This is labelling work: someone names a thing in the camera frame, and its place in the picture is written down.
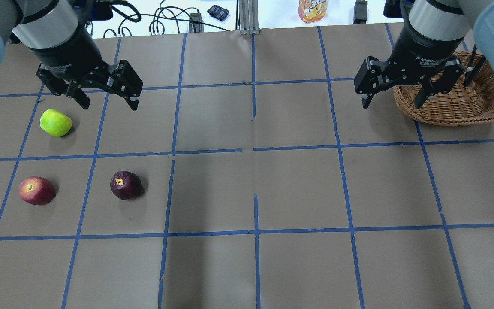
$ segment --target metal post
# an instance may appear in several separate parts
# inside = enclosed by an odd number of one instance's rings
[[[260,34],[259,0],[239,0],[239,33]]]

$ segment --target orange snack bag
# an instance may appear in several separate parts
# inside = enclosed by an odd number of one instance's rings
[[[327,12],[329,0],[300,0],[298,15],[305,23],[321,20]]]

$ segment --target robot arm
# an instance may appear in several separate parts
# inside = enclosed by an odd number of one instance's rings
[[[54,95],[88,109],[81,88],[100,88],[137,109],[142,80],[126,60],[104,62],[67,0],[0,0],[0,63],[11,30],[41,61],[37,76]]]
[[[367,57],[355,76],[363,108],[369,107],[375,94],[392,86],[421,84],[416,108],[438,92],[451,91],[464,70],[453,53],[471,27],[476,45],[494,69],[494,0],[390,2],[401,8],[404,28],[388,60]],[[443,73],[433,82],[431,77],[439,72]]]

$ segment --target dark red apple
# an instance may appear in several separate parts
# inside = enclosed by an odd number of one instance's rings
[[[18,194],[22,201],[32,205],[45,205],[54,197],[54,187],[49,180],[41,177],[28,177],[20,183]]]
[[[114,174],[110,188],[114,195],[122,200],[132,200],[144,193],[141,179],[136,174],[125,170]]]

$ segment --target wicker basket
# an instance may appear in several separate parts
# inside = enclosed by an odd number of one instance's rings
[[[466,67],[472,53],[456,52]],[[482,55],[476,55],[476,61]],[[394,87],[396,105],[407,117],[433,125],[471,125],[494,121],[494,72],[486,62],[474,81],[465,88],[464,73],[448,94],[438,94],[415,109],[413,100],[420,86]]]

